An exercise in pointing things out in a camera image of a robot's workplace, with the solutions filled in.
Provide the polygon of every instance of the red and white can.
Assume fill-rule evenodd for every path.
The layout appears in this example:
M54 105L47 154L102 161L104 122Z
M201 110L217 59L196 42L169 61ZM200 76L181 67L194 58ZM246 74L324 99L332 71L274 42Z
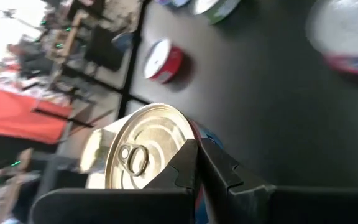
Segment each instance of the red and white can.
M319 0L307 26L310 42L330 66L358 74L358 0Z
M169 39L153 44L144 65L144 77L159 83L169 82L178 72L183 60L182 50Z

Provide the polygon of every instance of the black table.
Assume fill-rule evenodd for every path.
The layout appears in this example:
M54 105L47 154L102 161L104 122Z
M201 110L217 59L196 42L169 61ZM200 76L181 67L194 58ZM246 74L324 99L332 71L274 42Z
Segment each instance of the black table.
M331 71L309 44L313 2L243 1L216 26L152 2L131 93L176 106L273 184L358 187L358 77ZM169 85L142 77L162 37L188 55Z

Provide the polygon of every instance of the window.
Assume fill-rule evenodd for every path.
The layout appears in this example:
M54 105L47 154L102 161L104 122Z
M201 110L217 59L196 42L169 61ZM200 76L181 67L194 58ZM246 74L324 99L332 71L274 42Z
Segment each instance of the window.
M45 15L46 3L41 0L0 0L0 10L15 9L15 19L7 19L0 12L0 60L6 55L6 45L15 44L25 34L36 38L36 29Z

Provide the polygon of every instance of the red cloth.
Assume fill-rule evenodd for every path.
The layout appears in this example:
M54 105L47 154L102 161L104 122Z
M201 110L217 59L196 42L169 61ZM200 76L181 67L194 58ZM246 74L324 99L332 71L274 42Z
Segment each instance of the red cloth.
M31 112L35 102L35 98L0 90L0 135L55 144L66 121ZM66 117L72 111L48 101L42 101L39 108Z

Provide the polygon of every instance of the ring pull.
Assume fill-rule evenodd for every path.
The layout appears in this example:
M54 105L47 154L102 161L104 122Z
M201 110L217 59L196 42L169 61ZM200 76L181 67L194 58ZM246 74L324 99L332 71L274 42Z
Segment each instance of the ring pull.
M139 163L139 171L134 172L131 168L131 163L133 162L135 152L140 151L143 152L143 159ZM135 144L123 144L119 147L118 151L118 161L124 167L124 169L128 172L129 175L133 177L140 176L143 174L146 169L147 161L149 160L149 155L147 154L147 149L141 145Z

